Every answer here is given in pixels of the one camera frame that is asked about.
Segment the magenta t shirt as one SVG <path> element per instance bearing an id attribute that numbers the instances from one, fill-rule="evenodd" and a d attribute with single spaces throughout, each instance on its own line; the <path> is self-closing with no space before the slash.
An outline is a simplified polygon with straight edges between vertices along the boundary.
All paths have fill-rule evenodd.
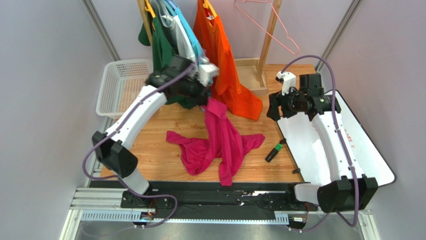
<path id="1" fill-rule="evenodd" d="M 227 117 L 227 106 L 209 99 L 204 108 L 204 123 L 208 138 L 185 137 L 174 131 L 166 133 L 166 141 L 181 149 L 181 161 L 186 171 L 196 176 L 203 173 L 214 159 L 221 159 L 218 167 L 222 186 L 233 184 L 233 177 L 245 156 L 264 142 L 263 134 L 241 135 Z"/>

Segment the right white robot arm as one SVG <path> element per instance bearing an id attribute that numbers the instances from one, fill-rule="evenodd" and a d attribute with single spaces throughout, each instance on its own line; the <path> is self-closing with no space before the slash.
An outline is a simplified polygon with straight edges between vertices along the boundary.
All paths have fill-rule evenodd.
<path id="1" fill-rule="evenodd" d="M 275 79 L 282 89 L 269 95 L 267 117 L 278 121 L 305 114 L 319 135 L 330 172 L 328 184 L 294 185 L 295 199 L 317 205 L 325 213 L 364 210 L 379 185 L 376 178 L 367 177 L 344 136 L 336 91 L 324 93 L 319 73 L 301 75 L 299 88 L 291 72 L 278 72 Z"/>

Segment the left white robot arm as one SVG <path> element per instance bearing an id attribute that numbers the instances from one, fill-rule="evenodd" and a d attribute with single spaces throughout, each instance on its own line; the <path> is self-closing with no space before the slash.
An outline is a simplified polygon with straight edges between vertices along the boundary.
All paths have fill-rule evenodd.
<path id="1" fill-rule="evenodd" d="M 149 75 L 116 123 L 105 132 L 96 131 L 92 135 L 93 148 L 88 154 L 95 154 L 134 195 L 144 196 L 150 184 L 138 171 L 138 158 L 130 151 L 136 137 L 171 97 L 182 95 L 206 103 L 210 80 L 218 74 L 219 68 L 205 56 L 192 61 L 174 55 L 168 65 Z"/>

